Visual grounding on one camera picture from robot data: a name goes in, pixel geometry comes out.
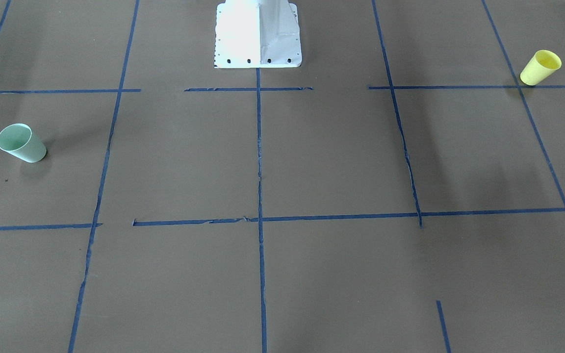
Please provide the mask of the green plastic cup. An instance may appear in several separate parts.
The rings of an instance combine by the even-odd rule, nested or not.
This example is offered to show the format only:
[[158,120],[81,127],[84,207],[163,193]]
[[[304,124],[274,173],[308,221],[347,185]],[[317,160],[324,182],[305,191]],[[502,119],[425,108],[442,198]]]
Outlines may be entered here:
[[12,124],[0,132],[0,150],[27,163],[36,163],[47,155],[47,147],[29,125]]

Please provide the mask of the yellow plastic cup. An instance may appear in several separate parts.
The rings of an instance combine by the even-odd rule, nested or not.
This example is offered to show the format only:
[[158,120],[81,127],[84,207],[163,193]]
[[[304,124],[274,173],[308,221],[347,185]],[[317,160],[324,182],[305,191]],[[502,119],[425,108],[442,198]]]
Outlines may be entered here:
[[550,50],[538,50],[520,72],[520,80],[525,85],[535,86],[562,67],[560,57]]

